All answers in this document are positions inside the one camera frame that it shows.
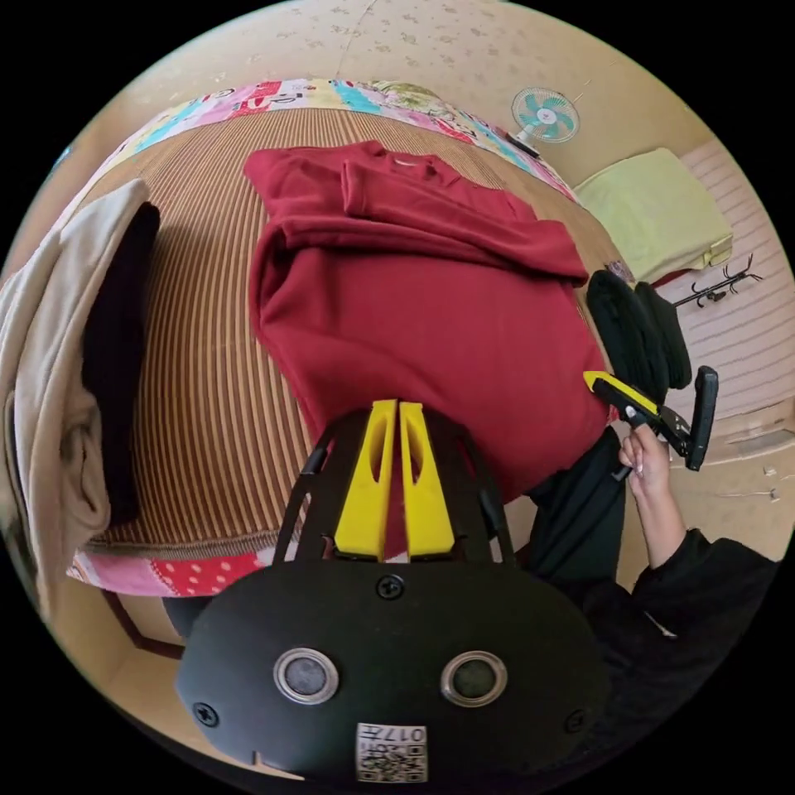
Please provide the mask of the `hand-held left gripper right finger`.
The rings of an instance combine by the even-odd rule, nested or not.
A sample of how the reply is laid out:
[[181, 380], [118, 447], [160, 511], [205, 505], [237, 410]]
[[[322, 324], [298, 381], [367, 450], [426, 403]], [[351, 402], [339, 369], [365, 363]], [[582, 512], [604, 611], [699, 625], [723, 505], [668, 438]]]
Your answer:
[[423, 406], [399, 403], [402, 493], [407, 554], [447, 556], [455, 545]]

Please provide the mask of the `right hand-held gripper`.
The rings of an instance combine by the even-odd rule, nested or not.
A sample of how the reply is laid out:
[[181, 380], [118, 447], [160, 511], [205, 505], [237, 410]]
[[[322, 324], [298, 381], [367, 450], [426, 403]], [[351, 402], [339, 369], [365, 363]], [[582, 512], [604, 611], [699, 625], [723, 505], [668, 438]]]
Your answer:
[[585, 371], [583, 379], [596, 397], [616, 409], [620, 421], [633, 430], [647, 426], [667, 442], [686, 467], [690, 468], [691, 428], [679, 414], [658, 406], [637, 389], [606, 371]]

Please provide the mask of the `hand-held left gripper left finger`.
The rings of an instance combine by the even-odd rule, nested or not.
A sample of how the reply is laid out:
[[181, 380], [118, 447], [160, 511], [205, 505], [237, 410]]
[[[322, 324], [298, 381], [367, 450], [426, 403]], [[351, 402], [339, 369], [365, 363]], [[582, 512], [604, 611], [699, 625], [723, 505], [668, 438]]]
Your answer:
[[398, 402], [372, 404], [335, 530], [335, 545], [344, 557], [383, 559], [393, 472]]

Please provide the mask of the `person's right hand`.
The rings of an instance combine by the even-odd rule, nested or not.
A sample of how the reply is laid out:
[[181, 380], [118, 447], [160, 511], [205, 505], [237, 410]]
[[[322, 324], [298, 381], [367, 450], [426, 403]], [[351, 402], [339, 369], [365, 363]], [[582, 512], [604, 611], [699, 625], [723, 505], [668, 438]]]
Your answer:
[[649, 425], [632, 429], [624, 438], [619, 463], [629, 467], [629, 487], [638, 501], [655, 501], [670, 494], [669, 448]]

